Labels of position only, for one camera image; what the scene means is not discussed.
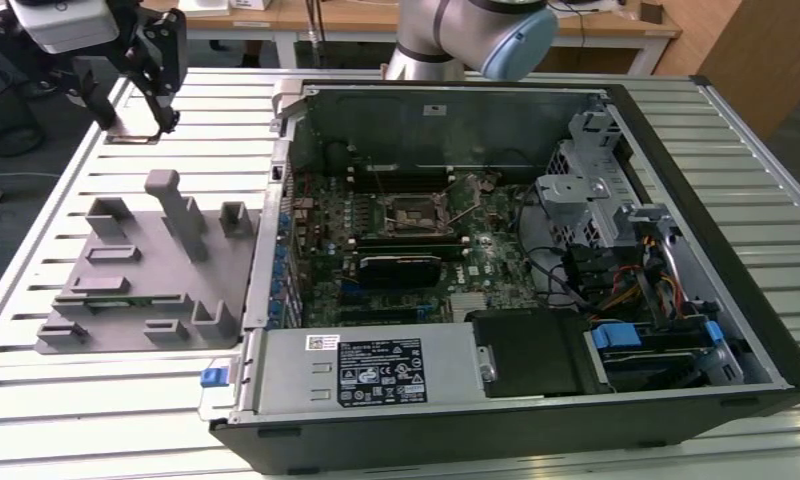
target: green circuit board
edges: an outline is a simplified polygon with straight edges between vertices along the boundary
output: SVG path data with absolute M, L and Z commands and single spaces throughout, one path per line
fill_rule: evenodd
M 483 172 L 466 172 L 458 175 L 446 190 L 433 194 L 386 195 L 355 193 L 342 178 L 300 177 L 295 219 L 304 326 L 351 326 L 343 321 L 344 312 L 387 310 L 407 313 L 415 310 L 415 323 L 453 322 L 451 295 L 471 292 L 483 295 L 490 308 L 541 305 L 531 269 L 519 253 L 511 230 L 517 195 L 525 189 L 518 185 L 495 186 L 495 181 L 487 182 L 485 175 Z M 350 239 L 379 239 L 399 234 L 403 225 L 390 226 L 386 217 L 391 216 L 391 206 L 403 202 L 418 202 L 427 208 L 438 205 L 443 223 L 450 222 L 443 231 L 461 237 L 463 246 L 439 247 L 435 242 L 437 247 L 429 246 L 429 251 L 441 253 L 461 248 L 463 254 L 442 262 L 434 287 L 362 291 L 356 265 L 363 255 L 360 249 L 350 245 Z M 430 230 L 421 228 L 417 232 L 427 235 Z M 391 249 L 382 254 L 391 254 Z

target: metal work surface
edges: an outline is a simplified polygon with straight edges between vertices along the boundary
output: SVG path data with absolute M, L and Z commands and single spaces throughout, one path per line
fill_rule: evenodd
M 34 345 L 91 232 L 83 214 L 96 195 L 122 196 L 135 210 L 159 210 L 144 194 L 146 175 L 178 169 L 182 191 L 202 208 L 223 201 L 262 208 L 274 149 L 270 97 L 284 76 L 367 79 L 375 73 L 196 69 L 175 100 L 182 124 L 158 145 L 104 145 L 96 127 L 87 135 L 0 284 L 0 479 L 199 478 L 210 473 L 231 480 L 262 478 L 210 435 L 196 412 L 200 371 L 239 349 L 42 356 Z M 623 78 L 531 80 L 611 83 Z M 622 83 L 800 342 L 798 185 L 711 89 L 685 78 L 633 77 Z M 122 109 L 146 107 L 124 81 L 111 98 Z M 573 478 L 694 478 L 707 468 L 711 477 L 800 478 L 800 406 L 730 423 L 673 447 L 310 478 L 527 479 L 567 473 Z

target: white sticker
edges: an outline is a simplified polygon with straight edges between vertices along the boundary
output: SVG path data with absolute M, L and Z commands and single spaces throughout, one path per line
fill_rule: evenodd
M 235 22 L 235 27 L 270 28 L 267 22 Z
M 338 350 L 340 335 L 308 335 L 306 337 L 306 350 Z

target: small circuit board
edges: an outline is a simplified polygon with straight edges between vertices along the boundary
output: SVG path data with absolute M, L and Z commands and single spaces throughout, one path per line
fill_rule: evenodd
M 350 180 L 296 182 L 306 327 L 462 321 L 469 300 L 541 305 L 511 225 L 519 185 L 462 172 L 439 191 L 360 193 Z

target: power supply label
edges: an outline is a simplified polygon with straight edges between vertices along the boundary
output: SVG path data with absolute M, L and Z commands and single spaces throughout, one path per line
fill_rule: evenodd
M 422 339 L 338 344 L 338 403 L 372 407 L 427 402 Z

